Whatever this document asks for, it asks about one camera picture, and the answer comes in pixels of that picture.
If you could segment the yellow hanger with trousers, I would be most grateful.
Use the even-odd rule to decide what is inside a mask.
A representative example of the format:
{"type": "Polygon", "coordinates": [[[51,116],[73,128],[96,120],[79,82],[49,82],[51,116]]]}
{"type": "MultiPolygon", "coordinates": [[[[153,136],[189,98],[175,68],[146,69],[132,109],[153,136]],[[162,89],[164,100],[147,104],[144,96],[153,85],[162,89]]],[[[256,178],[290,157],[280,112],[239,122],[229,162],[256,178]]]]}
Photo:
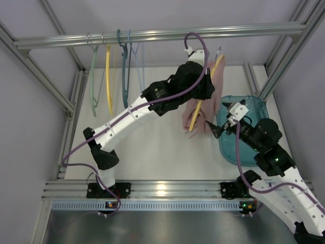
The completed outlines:
{"type": "MultiPolygon", "coordinates": [[[[218,67],[219,63],[220,63],[220,60],[224,58],[224,54],[220,55],[219,54],[220,52],[221,52],[221,46],[218,48],[216,56],[215,56],[215,64],[214,64],[214,67],[212,68],[212,71],[210,72],[211,78],[213,77],[213,75],[215,73],[215,70],[218,67]]],[[[196,108],[194,110],[194,113],[193,113],[193,116],[192,116],[192,119],[191,119],[191,122],[190,122],[188,132],[193,131],[194,125],[195,125],[195,123],[197,121],[197,118],[199,116],[199,112],[201,110],[202,103],[203,103],[203,100],[199,100],[198,103],[197,103],[197,106],[196,106],[196,108]]]]}

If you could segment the pink trousers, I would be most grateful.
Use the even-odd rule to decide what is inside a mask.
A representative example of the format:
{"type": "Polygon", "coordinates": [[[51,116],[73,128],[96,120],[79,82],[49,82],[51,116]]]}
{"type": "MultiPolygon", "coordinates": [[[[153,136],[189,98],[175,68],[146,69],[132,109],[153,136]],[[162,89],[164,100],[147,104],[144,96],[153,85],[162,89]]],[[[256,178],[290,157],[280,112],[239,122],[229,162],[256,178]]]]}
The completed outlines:
{"type": "MultiPolygon", "coordinates": [[[[208,68],[212,71],[215,61],[208,62],[208,68]]],[[[194,125],[193,131],[191,132],[191,137],[196,134],[211,134],[211,130],[205,121],[214,122],[214,119],[219,112],[221,106],[221,98],[223,91],[223,73],[225,68],[225,56],[220,60],[218,67],[215,70],[213,77],[211,78],[212,84],[215,87],[215,92],[212,94],[211,99],[203,100],[199,116],[194,125]]],[[[182,114],[182,127],[185,131],[188,132],[190,122],[194,113],[194,110],[197,106],[198,100],[191,99],[186,103],[185,111],[182,114]]]]}

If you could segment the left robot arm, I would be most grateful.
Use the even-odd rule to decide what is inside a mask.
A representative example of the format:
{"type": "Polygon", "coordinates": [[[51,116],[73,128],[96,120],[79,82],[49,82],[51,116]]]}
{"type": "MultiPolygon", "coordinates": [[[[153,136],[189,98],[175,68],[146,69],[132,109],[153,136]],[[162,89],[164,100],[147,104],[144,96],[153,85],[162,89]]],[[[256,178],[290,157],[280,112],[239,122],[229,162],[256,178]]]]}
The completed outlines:
{"type": "Polygon", "coordinates": [[[168,79],[151,83],[110,122],[96,129],[84,129],[83,135],[95,161],[99,188],[105,190],[115,185],[114,167],[119,163],[119,157],[114,148],[122,139],[184,103],[211,100],[214,92],[208,63],[187,61],[168,79]]]}

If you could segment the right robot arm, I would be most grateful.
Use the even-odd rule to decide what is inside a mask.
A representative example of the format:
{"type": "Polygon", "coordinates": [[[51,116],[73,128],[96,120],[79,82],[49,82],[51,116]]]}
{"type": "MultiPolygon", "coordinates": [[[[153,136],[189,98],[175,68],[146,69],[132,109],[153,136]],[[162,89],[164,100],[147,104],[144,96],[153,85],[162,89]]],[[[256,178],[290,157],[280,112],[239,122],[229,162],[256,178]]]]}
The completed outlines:
{"type": "Polygon", "coordinates": [[[255,198],[271,210],[293,233],[297,243],[324,243],[324,207],[314,196],[291,156],[278,143],[282,137],[277,123],[260,119],[255,126],[246,122],[245,100],[224,103],[227,121],[222,126],[207,122],[215,138],[223,133],[236,136],[235,152],[239,177],[221,184],[223,198],[255,198]],[[253,170],[243,172],[240,142],[257,154],[257,166],[275,183],[271,187],[253,170]]]}

